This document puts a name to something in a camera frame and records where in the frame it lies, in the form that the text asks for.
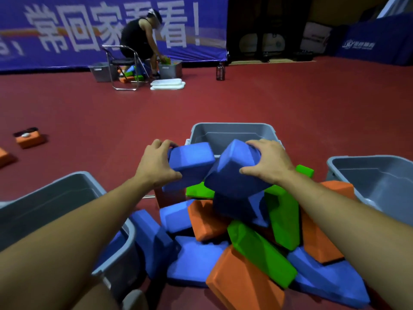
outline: person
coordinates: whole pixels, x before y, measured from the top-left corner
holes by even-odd
[[[153,30],[162,24],[161,14],[155,9],[149,9],[146,17],[135,19],[126,24],[121,33],[121,45],[125,45],[137,52],[142,61],[150,58],[152,76],[159,77],[157,70],[157,57],[162,62],[166,62],[167,57],[162,55],[153,38]],[[121,48],[125,57],[133,58],[134,53],[127,49]]]
[[[413,228],[296,172],[279,143],[247,143],[261,152],[261,160],[240,173],[285,188],[393,309],[412,309]],[[134,177],[3,250],[2,309],[118,309],[106,286],[90,274],[136,203],[153,188],[182,178],[167,159],[169,147],[175,146],[155,140]]]

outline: gray plastic bin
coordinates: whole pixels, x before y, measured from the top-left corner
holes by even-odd
[[[182,78],[182,61],[172,60],[170,65],[158,64],[161,79]]]
[[[219,157],[234,139],[262,138],[281,143],[274,128],[264,123],[198,123],[192,127],[189,144],[208,142],[214,156]]]
[[[327,180],[354,185],[356,197],[413,226],[413,162],[395,155],[331,157]]]
[[[118,68],[114,65],[109,67],[108,62],[93,64],[89,69],[98,83],[110,83],[109,70],[112,73],[113,80],[116,80],[119,77]]]
[[[0,251],[105,193],[88,172],[75,172],[22,198],[0,204]],[[127,219],[122,229],[128,235],[126,243],[92,273],[106,277],[115,298],[143,270],[135,248],[134,225]]]

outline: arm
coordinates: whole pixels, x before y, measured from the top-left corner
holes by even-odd
[[[246,175],[280,185],[300,203],[360,276],[395,310],[413,305],[413,228],[299,174],[275,141],[251,140],[261,152]]]
[[[151,24],[149,24],[149,22],[147,20],[142,20],[142,25],[143,28],[145,29],[145,34],[146,37],[148,39],[148,44],[151,47],[151,49],[153,50],[153,52],[158,56],[161,57],[161,54],[158,50],[158,46],[156,45],[156,42],[153,38],[153,32],[152,32],[152,26]]]
[[[105,245],[154,187],[178,180],[168,148],[147,146],[136,175],[120,187],[43,226],[0,253],[2,309],[65,309],[89,282]]]

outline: person in black clothing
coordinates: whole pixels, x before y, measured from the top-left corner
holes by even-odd
[[[161,14],[157,10],[149,9],[146,17],[130,21],[122,30],[121,45],[128,46],[137,52],[141,60],[151,59],[152,75],[159,76],[157,72],[157,57],[165,62],[167,57],[160,54],[158,46],[153,39],[153,29],[162,24]],[[133,58],[133,52],[127,48],[121,48],[125,57]]]

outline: pile of foam blocks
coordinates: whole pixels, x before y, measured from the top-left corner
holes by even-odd
[[[260,152],[234,140],[219,159],[208,143],[170,149],[182,179],[162,188],[181,203],[160,205],[159,225],[146,210],[132,214],[148,276],[209,287],[228,309],[281,309],[291,288],[354,308],[370,302],[363,279],[283,188],[240,174]],[[314,171],[297,166],[312,177]],[[349,183],[321,183],[355,199]],[[182,233],[193,236],[182,236]]]

